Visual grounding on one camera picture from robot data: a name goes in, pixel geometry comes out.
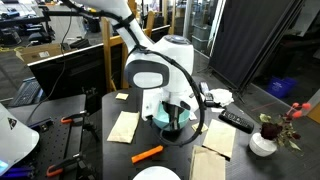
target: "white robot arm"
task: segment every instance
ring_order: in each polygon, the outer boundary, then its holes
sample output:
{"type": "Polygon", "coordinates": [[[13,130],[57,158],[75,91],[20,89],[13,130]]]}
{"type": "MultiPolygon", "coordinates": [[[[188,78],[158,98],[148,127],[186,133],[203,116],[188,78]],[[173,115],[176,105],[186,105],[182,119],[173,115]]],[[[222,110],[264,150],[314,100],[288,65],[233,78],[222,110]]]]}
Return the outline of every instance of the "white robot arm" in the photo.
{"type": "Polygon", "coordinates": [[[182,146],[193,141],[201,133],[205,107],[199,89],[190,76],[194,57],[190,42],[180,36],[167,35],[153,43],[143,33],[126,0],[75,0],[97,9],[97,13],[86,12],[69,0],[62,1],[84,16],[105,16],[110,19],[130,52],[124,76],[132,87],[144,89],[144,120],[153,119],[162,131],[176,131],[185,125],[186,121],[179,122],[182,113],[182,119],[186,119],[190,111],[200,108],[200,125],[189,140],[172,143],[160,138],[167,145],[182,146]]]}

